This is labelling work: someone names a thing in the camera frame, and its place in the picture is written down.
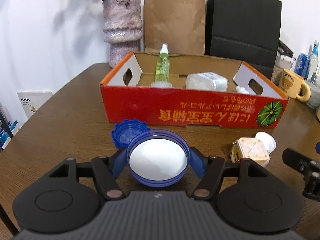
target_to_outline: black paper bag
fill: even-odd
[[[280,26],[279,0],[208,0],[205,54],[244,60],[270,78]]]

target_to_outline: wooden table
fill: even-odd
[[[114,124],[107,121],[99,89],[99,81],[109,70],[107,64],[95,64],[71,80],[30,118],[1,153],[0,201],[15,224],[13,199],[42,174],[68,157],[88,162],[96,156],[110,156],[116,151],[110,136]],[[180,134],[189,146],[197,147],[204,155],[219,155],[227,160],[234,140],[254,136],[257,132],[192,125],[161,128]],[[272,153],[268,170],[301,195],[304,186],[302,176],[284,165],[281,156],[284,149],[291,147],[320,160],[320,155],[315,152],[315,145],[320,141],[320,123],[314,111],[292,100],[276,129],[269,132],[275,138],[277,148]],[[93,187],[92,180],[81,179],[80,182]],[[190,194],[198,182],[189,168],[180,182],[167,189],[185,190]],[[118,183],[125,192],[151,190],[133,179],[127,168]],[[234,179],[225,179],[224,186],[232,183],[235,183]],[[305,212],[297,232],[307,239],[318,239],[320,203],[305,198],[304,203]],[[3,224],[0,224],[0,237],[11,237]]]

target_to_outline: yellow mug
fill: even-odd
[[[284,69],[282,71],[281,79],[279,82],[279,88],[289,97],[294,98],[301,102],[306,102],[311,96],[310,87],[304,81],[304,79],[298,74]],[[301,89],[304,88],[306,92],[303,96],[300,96],[299,93]]]

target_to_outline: vase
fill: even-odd
[[[103,1],[104,41],[110,43],[109,64],[114,67],[142,38],[140,0]]]

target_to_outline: brown paper bag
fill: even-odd
[[[205,0],[144,0],[145,52],[204,55]]]

